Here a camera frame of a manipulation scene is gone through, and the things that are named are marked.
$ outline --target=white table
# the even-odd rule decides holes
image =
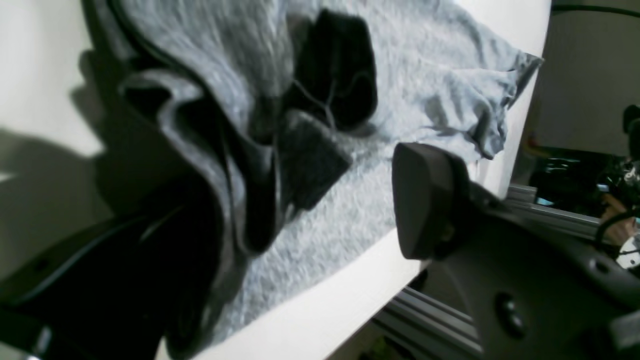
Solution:
[[[547,34],[551,0],[457,0],[515,47],[538,56]],[[536,78],[507,116],[505,150],[493,161],[469,166],[470,175],[506,196]],[[354,334],[419,272],[420,262],[400,253],[392,231],[327,280],[260,317],[197,359],[322,360]],[[161,348],[158,359],[168,359]]]
[[[514,46],[542,54],[550,0],[457,1]],[[32,140],[63,147],[87,164],[103,151],[70,100],[84,85],[79,55],[91,46],[79,1],[0,1],[0,215],[7,212],[24,221],[23,228],[16,229],[0,218],[0,278],[52,241],[111,215],[97,196],[91,166],[70,167],[35,154],[26,157],[29,163],[21,171],[9,167]],[[504,196],[509,185],[534,83],[535,78],[509,111],[505,151],[493,161],[470,166],[471,176],[498,196]],[[42,175],[48,168],[62,172],[53,183]],[[12,194],[2,192],[7,184]],[[40,188],[46,191],[34,192]],[[393,231],[347,267],[198,359],[324,359],[419,269],[418,261],[402,257]],[[158,359],[166,358],[161,347]]]

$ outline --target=wall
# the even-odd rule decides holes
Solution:
[[[0,1],[0,280],[185,171],[118,98],[90,1]]]
[[[640,12],[638,0],[564,0]],[[640,19],[568,12],[550,21],[536,87],[541,145],[626,155],[622,111],[640,103]]]

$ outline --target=gray fabric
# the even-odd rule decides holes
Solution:
[[[305,27],[296,26],[301,19],[329,8],[363,17],[371,32],[379,97],[370,120],[375,134],[333,134],[353,166],[312,211],[302,213],[253,260],[243,287],[215,327],[213,343],[317,284],[393,229],[390,157],[398,142],[430,143],[466,161],[501,151],[506,108],[541,63],[449,0],[123,4],[137,31],[197,73],[242,129],[260,121],[258,98],[278,97],[291,85],[291,38],[303,37],[298,32]],[[287,116],[307,115],[292,111]],[[171,127],[163,131],[173,143],[188,142]],[[194,158],[188,147],[177,148]],[[207,173],[207,161],[192,164]]]

